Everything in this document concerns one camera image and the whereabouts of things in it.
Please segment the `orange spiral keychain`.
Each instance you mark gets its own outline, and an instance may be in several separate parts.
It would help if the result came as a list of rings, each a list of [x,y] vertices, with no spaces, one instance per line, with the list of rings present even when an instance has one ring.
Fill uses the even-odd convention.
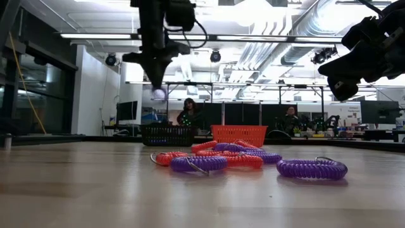
[[[159,153],[152,153],[149,158],[151,159],[151,161],[157,165],[160,166],[164,166],[164,167],[168,167],[170,165],[170,162],[174,159],[174,158],[178,158],[178,157],[186,157],[188,156],[187,153],[183,153],[180,151],[174,151],[174,152],[159,152]]]
[[[197,151],[195,153],[196,156],[225,156],[225,157],[239,156],[240,154],[241,152],[213,151],[213,150]]]
[[[245,142],[245,141],[243,141],[241,139],[238,139],[238,140],[234,141],[234,144],[242,146],[244,148],[256,148],[254,145],[252,145],[252,144],[250,144],[248,142]]]
[[[197,153],[198,151],[202,151],[205,149],[213,148],[218,144],[217,141],[209,141],[209,142],[204,142],[202,144],[197,144],[191,147],[191,152],[192,153]]]
[[[262,158],[252,155],[225,156],[225,158],[227,159],[227,167],[248,167],[259,169],[264,164]]]

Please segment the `black plastic basket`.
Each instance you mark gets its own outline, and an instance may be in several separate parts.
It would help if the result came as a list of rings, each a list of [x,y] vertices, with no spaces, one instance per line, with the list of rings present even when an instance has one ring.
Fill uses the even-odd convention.
[[[149,138],[166,138],[170,140],[170,144],[165,146],[189,147],[194,142],[197,130],[181,125],[149,124],[141,125],[140,132],[144,145]]]

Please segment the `person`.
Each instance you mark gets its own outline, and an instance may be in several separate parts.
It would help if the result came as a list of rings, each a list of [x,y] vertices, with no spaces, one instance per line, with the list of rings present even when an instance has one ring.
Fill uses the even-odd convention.
[[[183,126],[195,127],[197,129],[202,128],[202,111],[197,107],[196,102],[192,98],[184,100],[184,107],[177,117],[177,122]]]
[[[276,128],[290,136],[294,136],[295,129],[300,129],[300,119],[293,106],[288,107],[286,114],[276,121]]]

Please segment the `black computer monitor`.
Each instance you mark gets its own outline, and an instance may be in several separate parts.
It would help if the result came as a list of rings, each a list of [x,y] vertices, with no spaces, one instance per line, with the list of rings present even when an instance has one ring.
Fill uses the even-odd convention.
[[[362,124],[395,124],[400,117],[397,101],[360,101]]]
[[[116,105],[116,119],[118,121],[136,120],[137,103],[137,101],[118,103]]]

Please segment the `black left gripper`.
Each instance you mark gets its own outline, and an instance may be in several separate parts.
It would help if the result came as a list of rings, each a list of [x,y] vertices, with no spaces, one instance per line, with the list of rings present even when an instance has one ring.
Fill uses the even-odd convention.
[[[153,89],[160,89],[167,66],[173,57],[190,53],[186,44],[175,42],[168,37],[165,9],[168,0],[130,0],[130,5],[139,10],[140,28],[137,33],[142,36],[142,45],[138,53],[122,56],[124,62],[142,63],[142,67]],[[155,60],[158,63],[156,73]]]

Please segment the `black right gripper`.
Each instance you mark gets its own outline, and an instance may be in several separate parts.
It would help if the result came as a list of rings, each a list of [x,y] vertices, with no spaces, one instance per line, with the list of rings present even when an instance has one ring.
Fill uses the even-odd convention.
[[[342,44],[350,52],[318,69],[328,77],[328,86],[338,101],[358,92],[357,84],[348,82],[392,79],[405,72],[405,17],[368,16],[349,29]]]

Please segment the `white LED light bar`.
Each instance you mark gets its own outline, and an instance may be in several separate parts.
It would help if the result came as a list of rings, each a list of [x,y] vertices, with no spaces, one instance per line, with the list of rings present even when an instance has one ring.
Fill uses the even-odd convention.
[[[60,33],[64,39],[76,40],[141,40],[140,34],[92,34]],[[293,35],[220,35],[220,34],[168,34],[174,41],[208,42],[275,42],[303,44],[339,44],[342,37],[337,36],[293,36]]]

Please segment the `orange plastic basket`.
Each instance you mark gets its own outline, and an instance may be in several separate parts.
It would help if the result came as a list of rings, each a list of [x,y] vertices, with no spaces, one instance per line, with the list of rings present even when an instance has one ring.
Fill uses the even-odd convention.
[[[262,147],[267,126],[262,125],[212,125],[213,140],[218,143],[245,141],[255,147]]]

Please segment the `black partition panel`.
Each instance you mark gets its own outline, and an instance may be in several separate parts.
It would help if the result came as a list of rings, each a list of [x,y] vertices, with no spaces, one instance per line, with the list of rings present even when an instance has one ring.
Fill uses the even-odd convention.
[[[205,128],[222,124],[222,103],[198,103]],[[274,129],[277,120],[285,116],[288,108],[298,111],[296,104],[224,103],[225,125],[261,125]]]

